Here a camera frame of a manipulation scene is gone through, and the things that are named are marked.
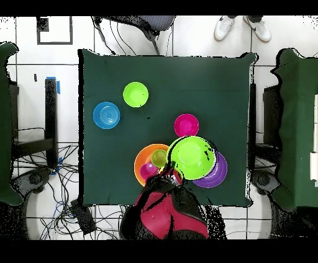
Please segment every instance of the lime green bowl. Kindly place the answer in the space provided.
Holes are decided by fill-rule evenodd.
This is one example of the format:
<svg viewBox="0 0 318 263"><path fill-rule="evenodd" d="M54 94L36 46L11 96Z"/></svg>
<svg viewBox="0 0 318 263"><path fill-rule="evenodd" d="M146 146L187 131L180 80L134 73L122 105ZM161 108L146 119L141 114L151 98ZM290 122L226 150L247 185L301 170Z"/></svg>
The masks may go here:
<svg viewBox="0 0 318 263"><path fill-rule="evenodd" d="M164 167L166 164L166 151L157 149L152 153L152 163L156 167Z"/></svg>
<svg viewBox="0 0 318 263"><path fill-rule="evenodd" d="M166 161L175 161L175 169L187 180L206 176L216 164L214 149L198 136L184 136L168 148Z"/></svg>
<svg viewBox="0 0 318 263"><path fill-rule="evenodd" d="M124 101L133 108L139 108L148 100L149 94L145 85L140 82L129 83L124 89Z"/></svg>

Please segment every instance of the white sneaker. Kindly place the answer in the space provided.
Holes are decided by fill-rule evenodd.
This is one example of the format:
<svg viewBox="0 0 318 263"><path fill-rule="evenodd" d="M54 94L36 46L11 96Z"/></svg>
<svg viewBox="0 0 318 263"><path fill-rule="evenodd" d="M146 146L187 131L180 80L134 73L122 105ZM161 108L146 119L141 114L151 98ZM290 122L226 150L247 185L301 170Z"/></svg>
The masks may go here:
<svg viewBox="0 0 318 263"><path fill-rule="evenodd" d="M269 42L271 40L271 33L265 25L264 21L253 23L249 21L247 16L243 16L243 20L253 29L259 40L263 42Z"/></svg>
<svg viewBox="0 0 318 263"><path fill-rule="evenodd" d="M234 23L234 19L228 16L222 16L219 21L217 21L216 29L214 31L214 38L217 41L223 40L227 33L230 31L231 26Z"/></svg>

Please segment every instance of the magenta bowl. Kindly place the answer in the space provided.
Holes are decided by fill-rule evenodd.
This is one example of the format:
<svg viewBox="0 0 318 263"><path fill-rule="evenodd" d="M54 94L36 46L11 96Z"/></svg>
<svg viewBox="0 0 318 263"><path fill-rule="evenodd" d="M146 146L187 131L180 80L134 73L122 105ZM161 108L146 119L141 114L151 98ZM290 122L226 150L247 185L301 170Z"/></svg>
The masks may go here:
<svg viewBox="0 0 318 263"><path fill-rule="evenodd" d="M179 136L196 136L199 131L199 122L191 114L182 114L175 121L175 133Z"/></svg>
<svg viewBox="0 0 318 263"><path fill-rule="evenodd" d="M152 163L146 163L140 168L140 175L146 181L149 177L157 174L158 168Z"/></svg>

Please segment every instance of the green plate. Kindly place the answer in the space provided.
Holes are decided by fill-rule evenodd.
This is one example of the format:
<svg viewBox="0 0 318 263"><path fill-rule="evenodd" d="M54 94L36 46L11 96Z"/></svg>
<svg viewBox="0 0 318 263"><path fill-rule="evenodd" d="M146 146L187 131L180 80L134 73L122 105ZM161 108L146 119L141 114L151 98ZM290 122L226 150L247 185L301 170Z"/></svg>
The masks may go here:
<svg viewBox="0 0 318 263"><path fill-rule="evenodd" d="M149 94L145 85L140 82L132 82L125 87L123 96L129 106L138 108L145 105Z"/></svg>
<svg viewBox="0 0 318 263"><path fill-rule="evenodd" d="M214 149L208 141L198 136L184 136L175 140L167 151L166 161L171 152L175 169L187 180L206 176L216 164Z"/></svg>

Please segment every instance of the tile floor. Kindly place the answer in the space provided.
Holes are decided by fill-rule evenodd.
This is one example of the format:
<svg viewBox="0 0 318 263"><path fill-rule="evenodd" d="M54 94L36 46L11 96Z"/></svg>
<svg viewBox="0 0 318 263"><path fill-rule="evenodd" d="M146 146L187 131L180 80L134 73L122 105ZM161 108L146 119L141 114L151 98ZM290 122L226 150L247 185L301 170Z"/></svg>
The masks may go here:
<svg viewBox="0 0 318 263"><path fill-rule="evenodd" d="M243 22L242 16L235 19L229 35L216 42L213 37L214 26L219 16L178 16L173 28L162 32L157 41L160 53L171 56L226 56L238 57L245 52L255 52L259 60L254 69L257 85L257 131L263 131L263 89L278 83L270 70L275 67L276 55L282 48L294 47L303 56L318 56L317 16L264 16L272 39L269 43L261 43L251 29ZM65 155L66 147L71 145L75 151L67 158L67 164L78 165L78 55L77 49L87 48L101 55L110 55L104 46L97 30L93 27L90 17L72 17L72 45L37 45L35 17L0 17L0 42L15 43L19 51L9 58L7 71L13 81L20 87L19 96L19 128L44 127L44 79L55 76L60 81L58 95L58 141L61 148L60 157ZM61 41L59 32L68 30L67 17L49 17L49 25L53 32L44 32L43 39ZM126 54L132 51L120 40L121 37L138 55L154 55L152 44L143 33L128 25L117 24L104 20L101 24L107 44L117 53L123 51L117 44L112 32L118 39ZM20 131L21 141L43 138L42 130ZM262 134L257 134L257 142L263 141ZM27 171L30 164L15 162L14 176ZM62 175L67 171L61 169ZM78 174L71 175L67 189L70 200L78 195ZM49 180L54 189L55 198L61 200L61 182L57 176ZM27 209L27 224L31 239L39 239L44 229L43 222L49 223L55 216L56 202L53 190L49 185L38 194L32 194ZM225 230L229 239L268 238L271 228L271 208L267 197L258 195L250 186L250 198L253 205L248 208L220 207L225 221ZM118 237L119 206L92 207L92 214L99 229ZM112 236L96 231L83 236L74 234L74 239L111 239ZM70 239L70 236L57 236L57 239Z"/></svg>

